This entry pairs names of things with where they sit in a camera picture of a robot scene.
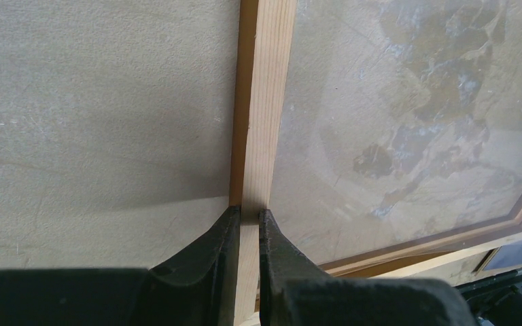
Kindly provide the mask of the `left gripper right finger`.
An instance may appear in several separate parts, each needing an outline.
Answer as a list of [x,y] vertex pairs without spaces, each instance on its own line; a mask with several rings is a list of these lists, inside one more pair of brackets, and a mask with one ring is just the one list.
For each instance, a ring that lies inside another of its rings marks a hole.
[[430,278],[336,278],[259,214],[261,325],[476,325],[466,301]]

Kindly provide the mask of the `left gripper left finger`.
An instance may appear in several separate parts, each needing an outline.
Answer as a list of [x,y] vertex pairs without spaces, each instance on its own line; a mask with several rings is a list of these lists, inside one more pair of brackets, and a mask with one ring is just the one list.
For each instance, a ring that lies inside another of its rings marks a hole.
[[232,325],[240,210],[157,266],[0,270],[0,325]]

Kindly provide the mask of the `clear glass pane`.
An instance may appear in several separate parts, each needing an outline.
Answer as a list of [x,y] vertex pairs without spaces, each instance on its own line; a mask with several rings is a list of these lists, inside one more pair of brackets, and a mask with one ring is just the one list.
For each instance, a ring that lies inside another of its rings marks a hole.
[[522,1],[299,1],[271,210],[317,264],[509,214]]

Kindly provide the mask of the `wooden picture frame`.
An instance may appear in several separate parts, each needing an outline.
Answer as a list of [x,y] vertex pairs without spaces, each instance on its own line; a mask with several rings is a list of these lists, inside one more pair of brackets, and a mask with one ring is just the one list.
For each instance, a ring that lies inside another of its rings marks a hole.
[[[271,210],[298,2],[245,1],[241,8],[234,141],[243,152],[234,163],[243,167],[232,170],[230,191],[230,201],[241,204],[243,209],[235,325],[254,323],[257,316],[258,214],[262,209]],[[521,238],[522,194],[503,217],[328,263],[314,263],[334,276],[365,271],[403,276]]]

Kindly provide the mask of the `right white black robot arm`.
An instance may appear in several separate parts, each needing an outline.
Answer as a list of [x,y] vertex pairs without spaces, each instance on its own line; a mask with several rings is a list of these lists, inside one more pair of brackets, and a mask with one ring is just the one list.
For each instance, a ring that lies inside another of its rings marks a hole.
[[477,325],[522,325],[522,273],[513,270],[455,288]]

